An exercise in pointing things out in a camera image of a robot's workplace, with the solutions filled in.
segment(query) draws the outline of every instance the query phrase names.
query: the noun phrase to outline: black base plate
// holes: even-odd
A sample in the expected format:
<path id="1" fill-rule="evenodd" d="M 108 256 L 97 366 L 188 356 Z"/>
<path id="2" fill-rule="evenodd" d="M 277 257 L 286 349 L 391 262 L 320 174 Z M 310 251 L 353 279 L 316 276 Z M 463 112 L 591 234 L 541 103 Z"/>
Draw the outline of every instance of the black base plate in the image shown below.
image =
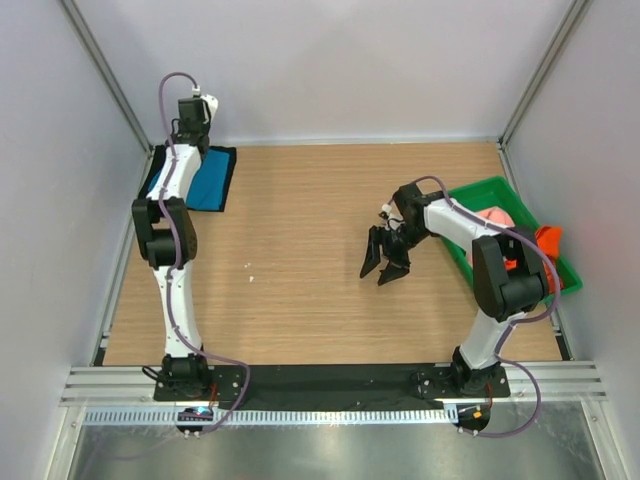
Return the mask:
<path id="1" fill-rule="evenodd" d="M 450 373 L 445 364 L 255 365 L 241 408 L 323 412 L 442 408 L 438 399 L 468 397 L 457 393 Z M 216 366 L 213 378 L 220 405 L 228 408 L 238 398 L 244 369 Z M 494 398 L 510 395 L 503 368 L 496 369 L 490 385 Z M 474 398 L 485 396 L 483 390 Z"/>

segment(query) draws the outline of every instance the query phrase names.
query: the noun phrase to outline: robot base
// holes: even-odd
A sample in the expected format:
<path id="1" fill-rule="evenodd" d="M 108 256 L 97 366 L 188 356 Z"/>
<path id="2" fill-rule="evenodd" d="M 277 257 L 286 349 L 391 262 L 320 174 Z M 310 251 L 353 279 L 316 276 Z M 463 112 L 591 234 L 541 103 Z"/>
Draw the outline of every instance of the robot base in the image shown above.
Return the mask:
<path id="1" fill-rule="evenodd" d="M 415 388 L 415 396 L 424 400 L 487 398 L 487 388 L 490 387 L 493 398 L 507 398 L 511 396 L 507 374 L 499 365 L 492 367 L 492 373 L 478 388 L 461 388 L 456 381 L 456 367 L 421 365 L 420 370 L 414 373 L 412 383 Z"/>
<path id="2" fill-rule="evenodd" d="M 213 375 L 201 355 L 173 358 L 165 355 L 156 379 L 153 399 L 158 402 L 209 400 Z"/>
<path id="3" fill-rule="evenodd" d="M 494 385 L 496 380 L 498 385 L 505 385 L 507 390 L 509 388 L 507 375 L 500 363 L 496 362 L 486 368 L 471 370 L 460 353 L 460 347 L 456 347 L 453 352 L 451 375 L 453 384 L 461 396 L 483 396 L 487 384 L 491 386 L 494 396 L 497 396 L 495 392 L 498 389 Z"/>

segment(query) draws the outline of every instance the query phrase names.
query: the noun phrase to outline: white cable tray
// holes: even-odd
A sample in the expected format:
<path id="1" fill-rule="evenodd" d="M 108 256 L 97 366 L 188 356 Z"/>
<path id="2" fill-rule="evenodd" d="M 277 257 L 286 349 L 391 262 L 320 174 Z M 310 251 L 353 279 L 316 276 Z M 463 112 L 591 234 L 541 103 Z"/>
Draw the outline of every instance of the white cable tray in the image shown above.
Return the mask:
<path id="1" fill-rule="evenodd" d="M 199 425 L 218 421 L 224 411 L 215 410 L 213 419 L 178 422 L 184 407 L 90 407 L 83 425 L 86 426 L 152 426 Z M 455 423 L 458 413 L 455 405 L 442 410 L 416 410 L 399 412 L 275 412 L 240 410 L 225 425 L 230 427 L 303 426 L 303 425 L 382 425 Z"/>

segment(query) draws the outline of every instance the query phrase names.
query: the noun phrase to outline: pink object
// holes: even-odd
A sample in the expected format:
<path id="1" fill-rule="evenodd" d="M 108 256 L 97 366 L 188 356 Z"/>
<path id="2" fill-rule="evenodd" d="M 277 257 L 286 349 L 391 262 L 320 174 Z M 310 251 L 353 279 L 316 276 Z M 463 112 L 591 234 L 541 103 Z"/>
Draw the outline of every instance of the pink object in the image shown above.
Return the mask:
<path id="1" fill-rule="evenodd" d="M 509 214 L 504 210 L 502 210 L 500 207 L 486 208 L 484 210 L 480 210 L 479 212 L 476 212 L 476 215 L 482 218 L 486 218 L 491 222 L 499 223 L 507 227 L 516 226 L 516 224 L 513 223 L 513 220 L 511 219 Z M 471 260 L 471 252 L 467 252 L 467 262 L 469 262 L 469 265 L 473 266 L 473 261 Z"/>

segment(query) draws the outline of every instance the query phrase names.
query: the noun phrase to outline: white wall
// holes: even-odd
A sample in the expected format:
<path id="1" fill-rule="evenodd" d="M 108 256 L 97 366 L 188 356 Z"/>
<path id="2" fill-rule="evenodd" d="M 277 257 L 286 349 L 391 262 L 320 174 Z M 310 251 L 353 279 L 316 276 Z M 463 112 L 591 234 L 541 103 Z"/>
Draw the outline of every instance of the white wall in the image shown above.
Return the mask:
<path id="1" fill-rule="evenodd" d="M 186 70 L 239 144 L 497 137 L 570 1 L 77 3 L 152 139 L 154 87 Z"/>
<path id="2" fill-rule="evenodd" d="M 575 355 L 597 362 L 637 472 L 639 25 L 639 2 L 593 2 L 510 146 L 535 214 L 566 227 L 585 286 L 563 298 L 564 325 Z"/>
<path id="3" fill-rule="evenodd" d="M 95 345 L 144 159 L 57 3 L 0 13 L 0 476 L 31 480 Z"/>

